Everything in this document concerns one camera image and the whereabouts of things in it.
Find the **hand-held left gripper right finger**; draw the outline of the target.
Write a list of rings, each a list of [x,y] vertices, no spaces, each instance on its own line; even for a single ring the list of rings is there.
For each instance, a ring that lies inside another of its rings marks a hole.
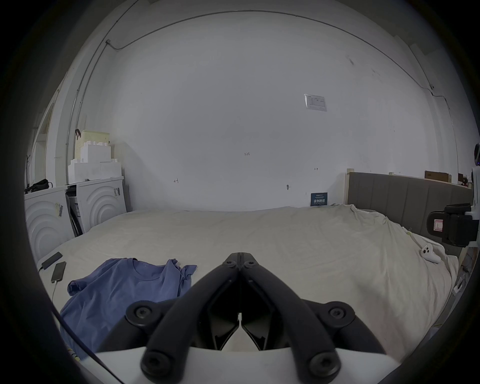
[[[340,373],[336,348],[386,355],[346,303],[301,299],[249,253],[241,253],[241,326],[258,350],[290,348],[302,383],[328,384]]]

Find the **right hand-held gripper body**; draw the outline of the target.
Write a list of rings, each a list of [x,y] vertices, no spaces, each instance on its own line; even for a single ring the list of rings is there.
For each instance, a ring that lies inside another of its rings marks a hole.
[[[428,215],[428,233],[441,237],[442,243],[456,247],[480,245],[480,144],[474,149],[475,166],[471,171],[473,202],[448,205]]]

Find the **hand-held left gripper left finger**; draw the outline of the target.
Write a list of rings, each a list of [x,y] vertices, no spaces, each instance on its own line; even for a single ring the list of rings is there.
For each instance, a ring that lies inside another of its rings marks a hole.
[[[104,338],[98,352],[146,347],[143,375],[156,384],[177,384],[191,347],[220,351],[240,326],[241,253],[233,253],[181,297],[141,300]]]

